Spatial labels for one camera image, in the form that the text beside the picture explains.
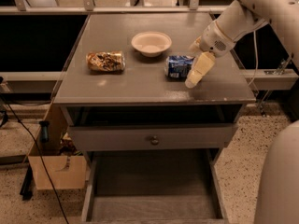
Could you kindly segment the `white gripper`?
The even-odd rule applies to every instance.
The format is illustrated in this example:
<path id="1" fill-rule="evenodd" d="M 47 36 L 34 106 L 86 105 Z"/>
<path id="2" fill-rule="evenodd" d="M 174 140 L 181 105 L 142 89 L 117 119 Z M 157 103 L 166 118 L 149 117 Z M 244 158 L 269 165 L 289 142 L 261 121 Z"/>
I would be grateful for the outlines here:
<path id="1" fill-rule="evenodd" d="M 235 42 L 221 31 L 218 24 L 215 21 L 210 23 L 201 36 L 197 37 L 189 46 L 191 52 L 200 50 L 206 52 L 194 60 L 185 80 L 186 87 L 194 88 L 214 66 L 215 56 L 223 56 L 234 47 Z"/>

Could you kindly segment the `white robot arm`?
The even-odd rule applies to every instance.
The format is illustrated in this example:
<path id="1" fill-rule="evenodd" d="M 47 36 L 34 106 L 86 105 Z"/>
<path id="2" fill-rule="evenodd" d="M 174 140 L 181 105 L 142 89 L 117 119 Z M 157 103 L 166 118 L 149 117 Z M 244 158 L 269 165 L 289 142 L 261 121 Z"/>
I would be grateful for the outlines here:
<path id="1" fill-rule="evenodd" d="M 234 0 L 191 44 L 199 56 L 185 85 L 193 88 L 215 59 L 230 51 L 244 35 L 270 24 L 294 63 L 299 62 L 297 0 Z M 299 121 L 276 137 L 266 154 L 254 224 L 299 224 Z"/>

